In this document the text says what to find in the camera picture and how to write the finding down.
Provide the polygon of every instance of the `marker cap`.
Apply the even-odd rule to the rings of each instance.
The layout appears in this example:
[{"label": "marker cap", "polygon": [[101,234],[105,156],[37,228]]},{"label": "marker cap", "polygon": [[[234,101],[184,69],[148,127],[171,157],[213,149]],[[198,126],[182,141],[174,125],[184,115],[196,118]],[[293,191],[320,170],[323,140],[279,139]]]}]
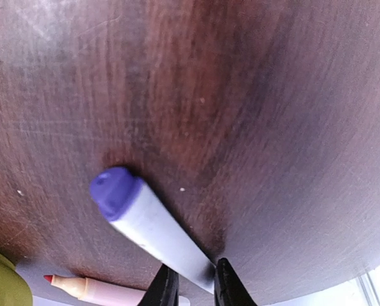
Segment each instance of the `marker cap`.
[{"label": "marker cap", "polygon": [[123,167],[113,167],[99,174],[89,188],[106,220],[116,221],[133,204],[144,181]]}]

